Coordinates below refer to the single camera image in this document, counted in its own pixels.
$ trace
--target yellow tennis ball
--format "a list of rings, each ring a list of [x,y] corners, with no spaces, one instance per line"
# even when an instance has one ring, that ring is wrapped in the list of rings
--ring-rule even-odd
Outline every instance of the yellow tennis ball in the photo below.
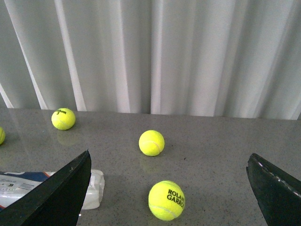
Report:
[[[155,130],[148,130],[140,136],[140,150],[148,156],[156,156],[164,149],[164,138],[161,133]]]
[[[51,121],[57,129],[67,130],[74,125],[75,115],[68,108],[60,108],[52,114]]]
[[[149,208],[161,220],[173,220],[185,207],[185,196],[181,188],[170,180],[155,184],[149,194]]]
[[[3,143],[5,140],[5,132],[2,127],[0,127],[0,145]]]

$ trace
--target blue label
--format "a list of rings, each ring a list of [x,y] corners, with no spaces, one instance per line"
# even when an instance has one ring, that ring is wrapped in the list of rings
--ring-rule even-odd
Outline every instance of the blue label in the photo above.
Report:
[[[33,181],[38,181],[38,182],[43,182],[46,179],[49,178],[47,174],[44,172],[1,172],[0,175],[6,175],[6,176],[11,176],[11,177],[16,177],[16,178],[23,178],[27,180],[33,180]]]

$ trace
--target gray countertop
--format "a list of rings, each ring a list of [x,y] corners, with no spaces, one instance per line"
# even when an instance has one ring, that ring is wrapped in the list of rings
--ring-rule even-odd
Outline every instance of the gray countertop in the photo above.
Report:
[[[105,188],[99,208],[82,210],[81,226],[266,225],[246,175],[251,153],[301,179],[301,121],[75,112],[74,127],[59,131],[52,113],[0,109],[0,171],[57,171],[89,149]],[[156,157],[138,146],[149,129],[165,138]],[[148,192],[161,180],[176,182],[186,198],[169,222],[148,208]]]

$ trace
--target white curtain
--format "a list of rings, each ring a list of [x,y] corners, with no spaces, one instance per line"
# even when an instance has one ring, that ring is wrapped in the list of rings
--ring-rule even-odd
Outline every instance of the white curtain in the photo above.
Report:
[[[300,0],[0,0],[0,107],[298,119]]]

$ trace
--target white plastic bag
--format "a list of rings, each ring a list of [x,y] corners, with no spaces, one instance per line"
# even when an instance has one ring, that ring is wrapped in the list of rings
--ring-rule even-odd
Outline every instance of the white plastic bag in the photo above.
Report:
[[[0,211],[29,193],[55,172],[0,172]],[[92,169],[82,210],[99,207],[103,199],[104,178],[100,170]]]

